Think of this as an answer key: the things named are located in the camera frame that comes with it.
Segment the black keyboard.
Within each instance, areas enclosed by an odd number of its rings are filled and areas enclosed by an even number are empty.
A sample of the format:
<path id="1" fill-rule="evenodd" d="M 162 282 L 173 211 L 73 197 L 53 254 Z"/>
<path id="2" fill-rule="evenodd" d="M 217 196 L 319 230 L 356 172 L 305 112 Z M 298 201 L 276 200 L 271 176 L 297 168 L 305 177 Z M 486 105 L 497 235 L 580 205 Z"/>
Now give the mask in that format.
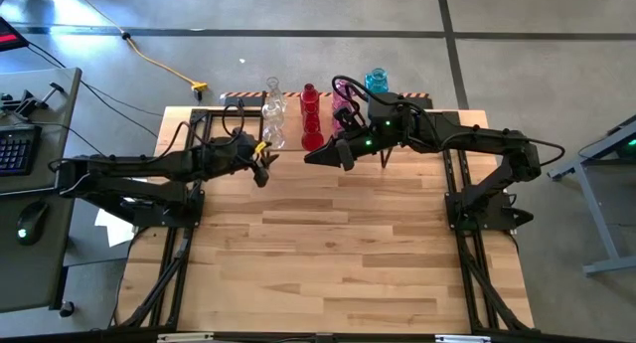
<path id="1" fill-rule="evenodd" d="M 41 133 L 38 125 L 0 126 L 0 177 L 31 174 Z"/>

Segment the white paper sheet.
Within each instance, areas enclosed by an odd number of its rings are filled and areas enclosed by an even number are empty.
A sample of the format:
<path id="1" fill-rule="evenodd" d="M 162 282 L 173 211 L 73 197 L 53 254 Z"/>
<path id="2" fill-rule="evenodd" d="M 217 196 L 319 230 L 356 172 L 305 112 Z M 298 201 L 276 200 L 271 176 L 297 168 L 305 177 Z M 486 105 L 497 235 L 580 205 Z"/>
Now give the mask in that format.
<path id="1" fill-rule="evenodd" d="M 107 242 L 111 248 L 130 242 L 136 234 L 136 229 L 132 224 L 107 213 L 103 209 L 98 210 L 94 225 L 106 229 Z"/>

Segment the red ribbed glass vase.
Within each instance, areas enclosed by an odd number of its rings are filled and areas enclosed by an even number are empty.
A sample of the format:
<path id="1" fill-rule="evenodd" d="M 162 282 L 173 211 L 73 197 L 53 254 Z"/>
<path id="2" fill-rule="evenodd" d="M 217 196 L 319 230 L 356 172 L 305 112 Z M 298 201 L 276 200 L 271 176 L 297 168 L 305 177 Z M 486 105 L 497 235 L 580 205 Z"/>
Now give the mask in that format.
<path id="1" fill-rule="evenodd" d="M 320 99 L 320 93 L 315 88 L 314 84 L 306 84 L 300 93 L 300 103 L 302 106 L 307 104 L 318 104 Z"/>

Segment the gray metal table frame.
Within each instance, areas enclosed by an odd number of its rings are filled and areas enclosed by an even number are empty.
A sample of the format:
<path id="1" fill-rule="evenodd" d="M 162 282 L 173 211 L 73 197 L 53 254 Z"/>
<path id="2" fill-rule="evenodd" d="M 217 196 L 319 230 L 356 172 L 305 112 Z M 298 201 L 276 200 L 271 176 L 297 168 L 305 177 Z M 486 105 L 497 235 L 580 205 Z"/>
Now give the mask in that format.
<path id="1" fill-rule="evenodd" d="M 580 185 L 607 254 L 585 265 L 585 275 L 636 268 L 636 254 L 622 253 L 615 238 L 621 229 L 636 229 L 636 114 L 580 148 L 548 176 L 559 181 L 569 174 Z"/>

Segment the black desk clamp mount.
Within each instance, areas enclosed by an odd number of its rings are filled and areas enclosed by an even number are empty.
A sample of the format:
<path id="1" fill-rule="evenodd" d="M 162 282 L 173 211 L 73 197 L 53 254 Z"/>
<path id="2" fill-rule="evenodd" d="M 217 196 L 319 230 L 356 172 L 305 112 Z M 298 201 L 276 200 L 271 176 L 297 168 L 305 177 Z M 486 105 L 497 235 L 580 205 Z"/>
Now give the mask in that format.
<path id="1" fill-rule="evenodd" d="M 19 119 L 28 120 L 36 109 L 47 109 L 47 101 L 56 93 L 65 93 L 65 90 L 56 83 L 49 83 L 51 89 L 42 98 L 38 99 L 27 89 L 23 91 L 20 99 L 14 99 L 9 93 L 0 93 L 0 117 L 15 114 Z"/>

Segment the gray desk top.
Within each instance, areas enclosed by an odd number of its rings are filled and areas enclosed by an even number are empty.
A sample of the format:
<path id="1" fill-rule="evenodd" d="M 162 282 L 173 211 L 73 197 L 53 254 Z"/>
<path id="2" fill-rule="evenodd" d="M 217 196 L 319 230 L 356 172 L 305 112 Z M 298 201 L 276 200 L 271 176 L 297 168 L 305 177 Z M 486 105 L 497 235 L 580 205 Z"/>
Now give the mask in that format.
<path id="1" fill-rule="evenodd" d="M 47 109 L 36 109 L 28 120 L 15 114 L 0 117 L 0 126 L 38 125 L 42 127 L 39 152 L 28 176 L 0 177 L 0 196 L 48 190 L 54 185 L 55 174 L 49 168 L 53 160 L 63 156 L 75 108 L 81 70 L 78 68 L 0 74 L 0 93 L 20 99 L 27 89 L 42 99 L 51 89 L 49 83 L 60 85 L 65 93 L 56 92 Z"/>

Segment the yellow black hazard strip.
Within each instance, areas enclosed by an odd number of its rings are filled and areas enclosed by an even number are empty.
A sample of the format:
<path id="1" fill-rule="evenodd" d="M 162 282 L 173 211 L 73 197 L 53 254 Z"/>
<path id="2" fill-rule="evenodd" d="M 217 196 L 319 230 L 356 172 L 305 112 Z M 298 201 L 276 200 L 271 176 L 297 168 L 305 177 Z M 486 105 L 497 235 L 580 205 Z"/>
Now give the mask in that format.
<path id="1" fill-rule="evenodd" d="M 400 95 L 408 98 L 425 98 L 429 97 L 429 93 L 426 92 L 400 92 Z M 220 95 L 220 99 L 234 98 L 234 97 L 262 97 L 264 93 L 262 91 L 230 91 L 224 92 Z M 321 97 L 331 96 L 331 92 L 319 92 Z M 285 97 L 300 97 L 300 92 L 284 92 Z"/>

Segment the wooden shelf black metal frame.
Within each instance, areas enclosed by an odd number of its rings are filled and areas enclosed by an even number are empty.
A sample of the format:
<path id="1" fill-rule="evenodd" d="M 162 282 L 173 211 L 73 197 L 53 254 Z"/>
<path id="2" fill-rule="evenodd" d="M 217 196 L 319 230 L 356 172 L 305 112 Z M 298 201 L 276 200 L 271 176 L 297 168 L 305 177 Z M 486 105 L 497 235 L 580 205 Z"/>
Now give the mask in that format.
<path id="1" fill-rule="evenodd" d="M 271 101 L 269 97 L 267 97 L 264 100 L 264 104 L 266 104 L 268 101 Z M 303 134 L 301 106 L 297 105 L 295 109 L 296 109 L 295 115 L 292 115 L 289 119 L 285 118 L 285 112 L 284 112 L 284 125 L 282 126 L 282 129 L 283 129 L 283 133 L 285 137 L 285 144 L 282 149 L 273 149 L 273 150 L 304 150 L 306 155 L 307 153 L 311 151 L 306 151 L 301 145 L 301 137 Z M 357 132 L 361 129 L 354 130 L 354 131 L 342 131 L 337 137 L 334 137 L 333 134 L 330 137 L 333 137 L 337 142 L 338 139 L 345 139 L 346 133 Z M 324 136 L 324 144 L 325 144 L 330 137 L 326 138 L 323 132 L 322 134 Z"/>

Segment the black computer mouse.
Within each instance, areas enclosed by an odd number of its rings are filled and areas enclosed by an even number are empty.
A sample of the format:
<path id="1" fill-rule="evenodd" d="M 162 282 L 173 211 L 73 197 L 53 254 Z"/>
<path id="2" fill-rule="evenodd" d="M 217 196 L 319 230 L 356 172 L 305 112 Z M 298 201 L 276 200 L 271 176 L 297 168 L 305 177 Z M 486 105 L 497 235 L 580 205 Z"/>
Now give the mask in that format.
<path id="1" fill-rule="evenodd" d="M 20 245 L 31 246 L 41 238 L 48 211 L 49 204 L 45 201 L 33 202 L 22 210 L 16 224 Z"/>

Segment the black device red screen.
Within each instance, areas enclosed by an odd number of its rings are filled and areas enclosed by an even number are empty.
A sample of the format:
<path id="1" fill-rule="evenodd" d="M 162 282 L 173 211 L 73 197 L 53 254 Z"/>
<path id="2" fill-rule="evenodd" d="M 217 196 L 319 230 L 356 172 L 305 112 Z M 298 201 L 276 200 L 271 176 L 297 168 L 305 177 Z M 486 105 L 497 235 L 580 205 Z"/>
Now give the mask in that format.
<path id="1" fill-rule="evenodd" d="M 0 52 L 26 48 L 29 41 L 4 18 L 0 17 Z"/>

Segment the clear conical glass vase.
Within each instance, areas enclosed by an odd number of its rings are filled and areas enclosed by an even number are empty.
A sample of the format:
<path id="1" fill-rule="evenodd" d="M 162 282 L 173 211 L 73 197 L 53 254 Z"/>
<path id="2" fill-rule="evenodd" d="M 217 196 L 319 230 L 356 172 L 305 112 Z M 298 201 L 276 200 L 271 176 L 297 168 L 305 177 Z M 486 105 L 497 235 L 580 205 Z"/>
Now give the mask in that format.
<path id="1" fill-rule="evenodd" d="M 287 100 L 284 93 L 279 88 L 279 79 L 277 77 L 269 77 L 266 79 L 266 84 L 269 88 L 269 99 L 276 103 L 282 111 L 285 111 L 287 107 Z"/>

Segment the small red glass vase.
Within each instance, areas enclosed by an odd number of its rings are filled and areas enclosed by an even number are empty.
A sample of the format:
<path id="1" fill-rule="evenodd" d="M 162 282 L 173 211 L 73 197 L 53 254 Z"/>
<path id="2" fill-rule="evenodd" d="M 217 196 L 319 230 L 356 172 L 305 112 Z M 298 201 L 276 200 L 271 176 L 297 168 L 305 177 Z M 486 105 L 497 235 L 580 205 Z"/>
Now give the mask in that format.
<path id="1" fill-rule="evenodd" d="M 306 151 L 313 151 L 324 145 L 324 136 L 319 122 L 311 121 L 304 126 L 301 145 Z"/>

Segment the clear embossed glass bottle vase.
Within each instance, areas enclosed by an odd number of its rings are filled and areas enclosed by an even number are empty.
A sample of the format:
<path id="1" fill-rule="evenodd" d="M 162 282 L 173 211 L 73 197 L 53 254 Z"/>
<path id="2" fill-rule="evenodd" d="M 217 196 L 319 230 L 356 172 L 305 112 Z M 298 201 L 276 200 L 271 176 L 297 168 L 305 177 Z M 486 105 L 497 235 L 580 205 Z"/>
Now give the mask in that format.
<path id="1" fill-rule="evenodd" d="M 283 129 L 280 126 L 268 124 L 263 128 L 262 138 L 271 144 L 272 149 L 282 149 L 285 144 Z"/>

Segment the silver frame bracket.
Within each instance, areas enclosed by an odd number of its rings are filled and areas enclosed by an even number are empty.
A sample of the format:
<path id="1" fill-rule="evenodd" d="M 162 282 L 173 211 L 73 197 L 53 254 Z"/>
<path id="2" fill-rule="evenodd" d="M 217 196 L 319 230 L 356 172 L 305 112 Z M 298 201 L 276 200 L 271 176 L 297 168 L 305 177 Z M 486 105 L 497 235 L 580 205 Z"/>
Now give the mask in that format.
<path id="1" fill-rule="evenodd" d="M 156 343 L 193 343 L 213 341 L 214 334 L 206 332 L 159 334 Z"/>
<path id="2" fill-rule="evenodd" d="M 489 336 L 437 334 L 435 343 L 492 343 Z"/>

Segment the pink ribbed glass vase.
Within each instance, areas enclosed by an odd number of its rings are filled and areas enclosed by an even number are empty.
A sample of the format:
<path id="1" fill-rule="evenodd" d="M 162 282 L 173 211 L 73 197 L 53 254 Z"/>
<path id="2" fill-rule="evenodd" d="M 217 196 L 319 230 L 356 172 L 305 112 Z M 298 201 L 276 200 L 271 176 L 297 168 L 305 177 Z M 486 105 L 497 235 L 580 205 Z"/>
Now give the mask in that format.
<path id="1" fill-rule="evenodd" d="M 333 111 L 337 111 L 342 107 L 350 108 L 351 104 L 343 97 L 343 94 L 346 93 L 346 85 L 348 84 L 344 80 L 336 80 L 335 81 L 336 88 L 333 90 L 332 95 L 332 109 Z"/>

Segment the black aluminium side frame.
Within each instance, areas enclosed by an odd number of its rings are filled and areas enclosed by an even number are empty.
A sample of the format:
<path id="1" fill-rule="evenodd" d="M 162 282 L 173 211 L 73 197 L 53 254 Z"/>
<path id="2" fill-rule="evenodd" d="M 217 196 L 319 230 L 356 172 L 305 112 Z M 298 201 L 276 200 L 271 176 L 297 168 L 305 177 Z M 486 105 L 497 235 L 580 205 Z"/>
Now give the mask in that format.
<path id="1" fill-rule="evenodd" d="M 170 328 L 172 332 L 176 331 L 193 235 L 200 224 L 203 213 L 205 192 L 201 189 L 202 183 L 202 180 L 195 180 L 191 189 L 187 185 L 183 185 L 183 188 L 186 189 L 186 203 L 192 207 L 192 210 L 188 215 L 179 214 L 178 218 L 184 219 L 184 224 L 167 229 L 157 281 L 131 316 L 118 323 L 116 328 L 141 329 L 146 319 L 149 319 L 148 329 L 156 327 L 157 329 Z M 162 322 L 164 295 L 171 283 L 173 283 L 173 293 L 170 309 L 165 322 Z"/>
<path id="2" fill-rule="evenodd" d="M 488 268 L 484 233 L 511 234 L 534 215 L 515 206 L 507 188 L 530 182 L 541 173 L 537 147 L 518 130 L 490 129 L 477 123 L 434 121 L 443 154 L 448 191 L 444 202 L 448 228 L 458 248 L 470 331 L 529 331 L 528 324 L 505 302 Z M 471 179 L 467 154 L 501 158 L 499 166 L 479 182 Z"/>

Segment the black aluminium cross rail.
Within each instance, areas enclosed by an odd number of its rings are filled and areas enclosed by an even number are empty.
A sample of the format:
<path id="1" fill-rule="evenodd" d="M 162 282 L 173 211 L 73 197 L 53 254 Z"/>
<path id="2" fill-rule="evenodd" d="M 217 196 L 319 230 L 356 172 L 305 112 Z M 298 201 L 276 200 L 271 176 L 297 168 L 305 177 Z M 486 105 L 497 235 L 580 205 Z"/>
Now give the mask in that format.
<path id="1" fill-rule="evenodd" d="M 84 332 L 0 337 L 0 343 L 156 343 L 159 334 L 170 328 L 131 327 L 91 329 Z M 442 333 L 280 333 L 280 332 L 206 332 L 213 333 L 211 343 L 435 343 Z M 492 343 L 627 343 L 615 340 L 572 337 L 538 331 L 503 331 L 482 329 L 474 334 L 489 336 Z"/>
<path id="2" fill-rule="evenodd" d="M 243 112 L 245 118 L 261 118 L 261 112 L 258 107 L 247 107 Z M 200 121 L 205 121 L 206 119 L 220 119 L 222 116 L 224 116 L 226 120 L 229 120 L 230 118 L 241 118 L 240 113 L 237 113 L 235 110 L 230 111 L 229 109 L 225 111 L 223 107 L 195 107 L 191 110 L 189 122 L 198 123 Z M 445 118 L 454 124 L 460 123 L 459 113 L 457 111 L 430 112 L 429 116 L 434 121 L 439 121 L 442 118 Z"/>

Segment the tall blue embossed glass vase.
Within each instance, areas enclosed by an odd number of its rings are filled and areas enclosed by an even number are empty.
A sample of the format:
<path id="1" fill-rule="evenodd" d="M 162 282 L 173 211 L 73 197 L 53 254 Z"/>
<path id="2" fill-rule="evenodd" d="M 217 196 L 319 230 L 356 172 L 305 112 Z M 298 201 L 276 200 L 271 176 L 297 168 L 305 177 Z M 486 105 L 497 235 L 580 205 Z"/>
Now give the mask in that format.
<path id="1" fill-rule="evenodd" d="M 373 93 L 389 91 L 388 72 L 382 68 L 375 68 L 365 75 L 366 88 Z"/>

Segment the dark gray desk surface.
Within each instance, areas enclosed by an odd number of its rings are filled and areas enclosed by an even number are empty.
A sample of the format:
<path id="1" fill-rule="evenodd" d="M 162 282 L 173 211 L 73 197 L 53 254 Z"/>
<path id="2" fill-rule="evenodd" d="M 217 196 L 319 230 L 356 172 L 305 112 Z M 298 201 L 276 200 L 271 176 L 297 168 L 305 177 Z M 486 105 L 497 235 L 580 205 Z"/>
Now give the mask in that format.
<path id="1" fill-rule="evenodd" d="M 18 241 L 18 220 L 28 205 L 48 206 L 40 238 Z M 74 201 L 36 194 L 0 198 L 0 313 L 53 304 L 64 263 Z"/>

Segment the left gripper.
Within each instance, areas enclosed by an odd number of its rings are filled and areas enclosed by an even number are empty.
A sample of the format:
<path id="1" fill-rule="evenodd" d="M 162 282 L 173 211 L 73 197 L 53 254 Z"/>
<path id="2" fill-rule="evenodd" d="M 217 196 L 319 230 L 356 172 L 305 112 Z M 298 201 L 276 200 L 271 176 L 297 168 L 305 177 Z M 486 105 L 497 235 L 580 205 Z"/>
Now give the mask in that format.
<path id="1" fill-rule="evenodd" d="M 266 152 L 260 154 L 256 161 L 253 159 L 256 146 L 259 141 L 253 135 L 245 132 L 237 137 L 215 137 L 213 144 L 212 177 L 232 175 L 241 170 L 250 169 L 253 172 L 253 181 L 258 188 L 263 188 L 269 180 L 268 168 L 278 154 Z"/>

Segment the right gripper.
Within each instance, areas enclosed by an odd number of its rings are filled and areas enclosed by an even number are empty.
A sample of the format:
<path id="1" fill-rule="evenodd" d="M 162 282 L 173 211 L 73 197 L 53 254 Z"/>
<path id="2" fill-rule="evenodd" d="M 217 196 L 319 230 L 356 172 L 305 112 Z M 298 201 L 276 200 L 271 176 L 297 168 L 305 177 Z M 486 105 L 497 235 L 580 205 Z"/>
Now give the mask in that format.
<path id="1" fill-rule="evenodd" d="M 391 125 L 373 125 L 353 133 L 346 133 L 345 139 L 333 137 L 321 147 L 307 153 L 304 162 L 312 165 L 340 166 L 350 171 L 355 159 L 398 144 L 398 131 Z"/>

